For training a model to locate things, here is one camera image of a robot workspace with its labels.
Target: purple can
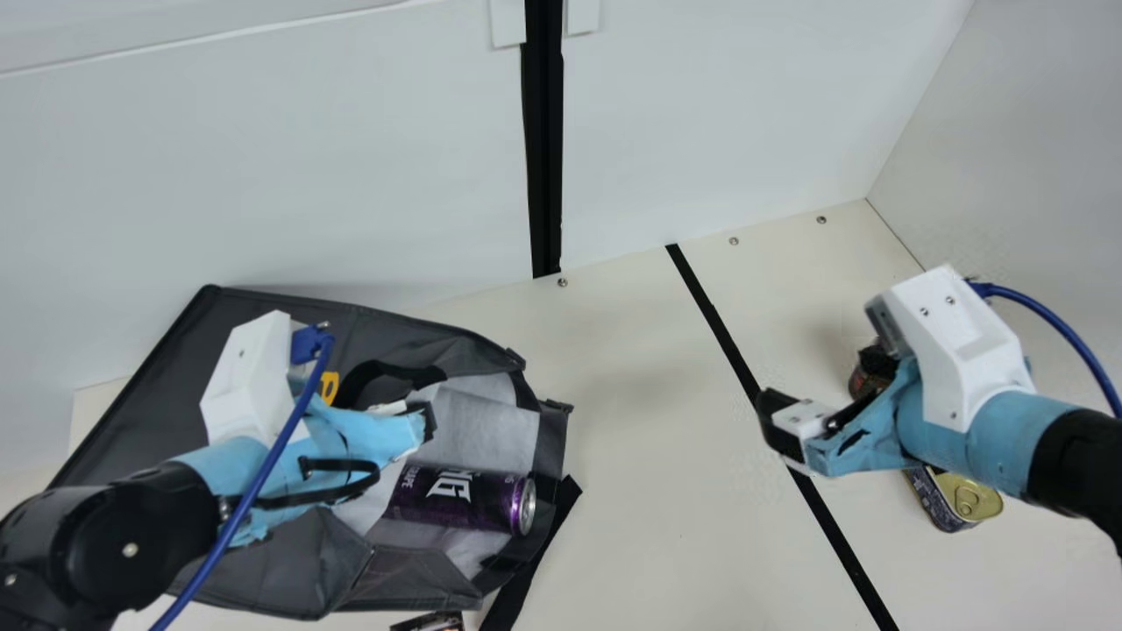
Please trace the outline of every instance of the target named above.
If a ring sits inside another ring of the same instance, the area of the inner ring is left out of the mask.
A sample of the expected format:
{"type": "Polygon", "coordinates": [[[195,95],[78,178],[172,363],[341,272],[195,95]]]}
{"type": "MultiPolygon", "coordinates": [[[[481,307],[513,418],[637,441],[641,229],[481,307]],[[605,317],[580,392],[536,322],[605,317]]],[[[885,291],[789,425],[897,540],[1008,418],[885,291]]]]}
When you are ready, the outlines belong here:
{"type": "Polygon", "coordinates": [[[383,516],[524,536],[536,509],[534,481],[526,476],[410,464],[383,516]]]}

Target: can lid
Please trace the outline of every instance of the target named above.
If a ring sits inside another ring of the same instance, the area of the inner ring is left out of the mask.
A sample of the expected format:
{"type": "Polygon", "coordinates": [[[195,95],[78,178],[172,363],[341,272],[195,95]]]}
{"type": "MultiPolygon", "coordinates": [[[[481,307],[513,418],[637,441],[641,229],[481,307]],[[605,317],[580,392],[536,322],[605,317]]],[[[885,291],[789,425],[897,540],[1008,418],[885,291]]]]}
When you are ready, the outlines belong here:
{"type": "Polygon", "coordinates": [[[522,497],[518,502],[518,533],[530,534],[530,527],[534,524],[534,513],[537,512],[537,485],[533,479],[526,478],[522,485],[522,497]]]}

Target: white floor panel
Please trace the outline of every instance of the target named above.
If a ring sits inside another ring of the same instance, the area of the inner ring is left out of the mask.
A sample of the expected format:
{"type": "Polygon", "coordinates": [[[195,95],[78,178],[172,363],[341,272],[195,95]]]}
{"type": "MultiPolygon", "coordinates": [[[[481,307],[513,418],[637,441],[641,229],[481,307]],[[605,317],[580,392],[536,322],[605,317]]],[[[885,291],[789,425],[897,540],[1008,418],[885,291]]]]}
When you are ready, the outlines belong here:
{"type": "MultiPolygon", "coordinates": [[[[760,385],[838,408],[856,350],[873,337],[864,302],[920,272],[864,201],[681,247],[760,385]]],[[[1006,500],[996,519],[945,534],[898,473],[816,485],[901,629],[1092,630],[1122,620],[1122,569],[1089,522],[1006,500]]]]}

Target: black gap between walls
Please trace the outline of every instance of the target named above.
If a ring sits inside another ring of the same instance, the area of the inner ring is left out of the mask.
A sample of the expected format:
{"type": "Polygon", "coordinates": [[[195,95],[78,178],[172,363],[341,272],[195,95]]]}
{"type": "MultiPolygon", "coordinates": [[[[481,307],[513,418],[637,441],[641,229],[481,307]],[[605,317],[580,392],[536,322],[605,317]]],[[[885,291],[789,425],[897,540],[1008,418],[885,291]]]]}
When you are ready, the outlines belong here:
{"type": "Polygon", "coordinates": [[[534,277],[561,271],[562,0],[526,0],[522,124],[534,277]]]}
{"type": "MultiPolygon", "coordinates": [[[[712,302],[709,301],[709,296],[706,295],[705,287],[701,286],[701,282],[693,273],[693,268],[690,267],[689,260],[682,254],[682,248],[677,244],[672,244],[666,246],[666,253],[670,254],[670,258],[674,262],[674,267],[678,268],[682,281],[690,290],[690,295],[693,296],[698,309],[701,310],[701,314],[705,317],[706,322],[708,322],[709,329],[712,330],[714,337],[717,338],[721,350],[725,351],[725,358],[728,359],[733,372],[736,374],[736,378],[739,379],[741,387],[744,388],[744,394],[748,395],[748,401],[755,403],[756,397],[760,395],[760,384],[752,374],[752,369],[748,368],[748,363],[744,360],[744,356],[741,355],[741,350],[736,347],[736,341],[733,340],[732,333],[728,332],[728,327],[720,319],[717,308],[714,307],[712,302]]],[[[822,529],[822,533],[826,534],[826,539],[834,548],[834,554],[842,561],[842,567],[849,575],[849,580],[853,582],[853,586],[857,589],[857,594],[861,595],[861,600],[865,602],[865,607],[868,609],[868,613],[873,616],[873,621],[876,622],[876,627],[881,631],[900,631],[900,628],[896,627],[895,621],[892,619],[892,614],[889,613],[889,607],[885,606],[884,601],[881,600],[881,595],[876,593],[873,582],[861,566],[857,554],[853,551],[845,534],[842,532],[842,527],[838,525],[829,507],[826,506],[821,494],[818,493],[818,487],[806,475],[790,467],[787,470],[791,474],[794,485],[799,487],[799,492],[802,493],[802,499],[806,500],[810,512],[818,520],[818,525],[822,529]]]]}

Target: blue cable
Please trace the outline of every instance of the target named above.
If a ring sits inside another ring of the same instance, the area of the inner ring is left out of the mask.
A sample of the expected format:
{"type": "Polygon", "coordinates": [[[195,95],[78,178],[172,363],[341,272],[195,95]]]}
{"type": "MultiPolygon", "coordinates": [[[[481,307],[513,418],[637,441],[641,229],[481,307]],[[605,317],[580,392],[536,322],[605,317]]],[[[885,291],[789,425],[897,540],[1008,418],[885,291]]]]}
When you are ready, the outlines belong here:
{"type": "Polygon", "coordinates": [[[267,456],[265,456],[265,461],[261,463],[261,468],[257,470],[257,477],[249,484],[249,488],[241,496],[241,502],[238,507],[234,509],[233,514],[227,520],[226,525],[222,527],[222,532],[219,534],[218,541],[214,547],[211,548],[210,554],[206,556],[206,560],[203,565],[199,567],[199,571],[195,573],[194,577],[191,578],[191,583],[183,589],[180,597],[172,603],[172,606],[167,607],[164,615],[159,616],[159,620],[153,624],[148,631],[164,631],[178,618],[180,613],[183,612],[184,607],[187,606],[199,591],[202,588],[203,583],[206,578],[214,571],[218,566],[219,559],[226,554],[226,549],[230,546],[230,541],[233,540],[233,536],[238,532],[241,527],[241,522],[249,514],[249,510],[252,509],[254,502],[257,501],[257,494],[261,492],[261,487],[265,486],[265,481],[268,479],[269,474],[273,473],[273,467],[276,466],[277,460],[280,459],[280,454],[284,451],[285,447],[288,446],[288,439],[292,438],[292,432],[300,424],[301,419],[304,417],[304,412],[307,410],[307,404],[312,401],[312,395],[319,388],[320,379],[323,377],[323,371],[328,365],[328,359],[331,357],[331,349],[334,347],[335,338],[331,333],[316,331],[316,341],[320,348],[320,357],[315,362],[315,366],[312,368],[312,374],[307,377],[307,383],[304,384],[304,390],[300,393],[300,399],[296,400],[296,405],[292,409],[292,414],[288,415],[288,421],[285,423],[284,429],[277,435],[276,441],[273,443],[273,448],[269,449],[267,456]]]}
{"type": "Polygon", "coordinates": [[[1106,375],[1106,371],[1095,357],[1095,354],[1091,351],[1091,348],[1086,345],[1086,342],[1084,342],[1083,339],[1076,335],[1075,330],[1072,329],[1067,322],[1061,320],[1059,316],[1052,313],[1052,311],[1043,304],[1040,304],[1036,300],[1022,294],[1019,291],[995,285],[993,283],[972,282],[969,285],[975,293],[982,298],[1004,298],[1005,300],[1011,300],[1028,308],[1059,331],[1059,333],[1064,336],[1064,339],[1066,339],[1068,344],[1075,348],[1075,351],[1079,354],[1079,357],[1083,358],[1083,362],[1087,365],[1087,367],[1091,368],[1091,373],[1095,375],[1095,381],[1098,382],[1098,387],[1103,390],[1103,395],[1106,397],[1106,402],[1111,405],[1111,412],[1115,418],[1122,419],[1122,400],[1119,400],[1119,393],[1114,390],[1114,384],[1111,383],[1111,377],[1106,375]]]}

